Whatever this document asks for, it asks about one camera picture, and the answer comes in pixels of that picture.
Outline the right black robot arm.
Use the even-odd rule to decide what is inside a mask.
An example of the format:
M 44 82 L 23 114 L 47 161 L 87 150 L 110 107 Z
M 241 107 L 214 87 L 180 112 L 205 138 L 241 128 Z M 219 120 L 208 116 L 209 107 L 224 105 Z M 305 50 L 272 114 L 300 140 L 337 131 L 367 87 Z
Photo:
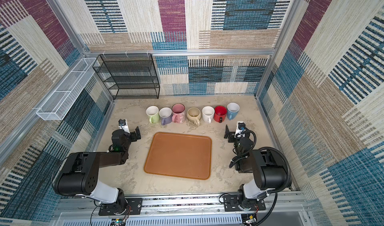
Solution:
M 224 202 L 241 211 L 264 210 L 264 199 L 285 190 L 292 184 L 292 171 L 285 155 L 273 147 L 256 148 L 257 137 L 244 122 L 238 122 L 235 131 L 225 128 L 224 138 L 234 144 L 236 154 L 230 168 L 239 173 L 253 174 L 253 179 L 242 184 L 237 195 L 225 197 Z

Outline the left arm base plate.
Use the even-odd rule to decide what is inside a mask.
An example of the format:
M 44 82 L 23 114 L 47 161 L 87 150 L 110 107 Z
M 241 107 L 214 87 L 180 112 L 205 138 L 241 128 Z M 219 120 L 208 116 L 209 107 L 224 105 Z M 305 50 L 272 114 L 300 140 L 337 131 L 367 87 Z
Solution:
M 99 216 L 139 215 L 142 210 L 143 198 L 128 198 L 122 203 L 101 204 Z

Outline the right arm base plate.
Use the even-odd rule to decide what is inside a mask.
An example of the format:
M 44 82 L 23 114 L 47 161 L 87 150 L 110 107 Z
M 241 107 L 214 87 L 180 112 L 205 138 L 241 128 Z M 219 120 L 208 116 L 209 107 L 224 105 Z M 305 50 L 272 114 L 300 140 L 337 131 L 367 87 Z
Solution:
M 240 212 L 240 211 L 264 211 L 266 210 L 265 203 L 257 200 L 250 200 L 247 198 L 239 199 L 238 195 L 221 194 L 219 202 L 225 207 L 226 212 Z

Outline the blue polka dot mug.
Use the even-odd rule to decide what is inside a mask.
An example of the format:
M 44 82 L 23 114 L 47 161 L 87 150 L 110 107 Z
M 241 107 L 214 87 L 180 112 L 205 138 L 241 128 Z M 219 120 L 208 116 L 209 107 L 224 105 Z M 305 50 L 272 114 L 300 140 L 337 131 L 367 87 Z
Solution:
M 233 120 L 240 110 L 240 106 L 237 103 L 231 102 L 227 105 L 227 118 Z

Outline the purple mug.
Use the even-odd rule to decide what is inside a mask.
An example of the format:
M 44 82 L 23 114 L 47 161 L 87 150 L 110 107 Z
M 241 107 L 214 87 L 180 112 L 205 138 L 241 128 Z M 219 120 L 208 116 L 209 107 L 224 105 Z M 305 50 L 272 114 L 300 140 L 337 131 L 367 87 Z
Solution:
M 161 118 L 161 124 L 167 125 L 172 123 L 172 118 L 173 118 L 173 111 L 169 107 L 164 107 L 159 111 L 159 116 Z

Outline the beige speckled mug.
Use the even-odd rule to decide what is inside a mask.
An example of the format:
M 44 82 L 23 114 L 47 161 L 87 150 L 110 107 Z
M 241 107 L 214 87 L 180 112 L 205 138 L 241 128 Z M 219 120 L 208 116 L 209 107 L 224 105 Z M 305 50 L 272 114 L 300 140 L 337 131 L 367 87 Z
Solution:
M 199 108 L 192 107 L 187 111 L 187 119 L 194 123 L 197 127 L 201 124 L 201 111 Z

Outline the white mug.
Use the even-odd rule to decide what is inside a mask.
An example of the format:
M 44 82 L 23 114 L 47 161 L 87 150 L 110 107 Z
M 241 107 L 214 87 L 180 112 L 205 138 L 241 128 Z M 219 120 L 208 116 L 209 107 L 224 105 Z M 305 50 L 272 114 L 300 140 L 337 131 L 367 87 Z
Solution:
M 205 106 L 202 109 L 203 121 L 206 123 L 212 123 L 214 120 L 215 109 L 211 106 Z

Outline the red mug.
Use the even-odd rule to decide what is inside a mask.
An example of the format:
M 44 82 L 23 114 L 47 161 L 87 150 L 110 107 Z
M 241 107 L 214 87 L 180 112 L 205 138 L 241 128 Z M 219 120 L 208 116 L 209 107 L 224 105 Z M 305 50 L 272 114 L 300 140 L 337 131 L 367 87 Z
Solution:
M 219 105 L 214 108 L 214 120 L 218 123 L 222 123 L 227 116 L 227 108 Z

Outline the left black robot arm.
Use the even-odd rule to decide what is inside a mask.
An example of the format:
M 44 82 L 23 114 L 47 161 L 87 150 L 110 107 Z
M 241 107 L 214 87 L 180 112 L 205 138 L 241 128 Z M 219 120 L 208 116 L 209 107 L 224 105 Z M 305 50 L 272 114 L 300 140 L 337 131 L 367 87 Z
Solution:
M 140 139 L 139 127 L 134 132 L 119 129 L 112 133 L 113 144 L 107 152 L 69 154 L 59 173 L 53 174 L 54 191 L 62 196 L 81 196 L 100 202 L 100 216 L 121 215 L 129 208 L 124 191 L 101 182 L 99 169 L 125 164 L 131 143 Z

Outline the pink patterned mug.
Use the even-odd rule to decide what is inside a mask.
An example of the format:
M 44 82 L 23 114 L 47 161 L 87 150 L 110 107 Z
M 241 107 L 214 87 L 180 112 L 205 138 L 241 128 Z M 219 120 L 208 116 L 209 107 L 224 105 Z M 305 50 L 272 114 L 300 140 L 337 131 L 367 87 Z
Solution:
M 172 106 L 172 112 L 173 112 L 172 121 L 174 123 L 184 123 L 186 120 L 185 110 L 186 110 L 186 108 L 185 108 L 184 104 L 177 103 L 177 104 L 173 105 Z

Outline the light green mug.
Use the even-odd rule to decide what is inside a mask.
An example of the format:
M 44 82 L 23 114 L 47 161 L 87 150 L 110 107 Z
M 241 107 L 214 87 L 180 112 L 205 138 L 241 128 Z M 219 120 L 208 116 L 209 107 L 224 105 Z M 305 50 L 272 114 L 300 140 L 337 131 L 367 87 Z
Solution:
M 157 106 L 150 106 L 146 109 L 146 114 L 151 124 L 158 123 L 160 121 L 159 109 Z

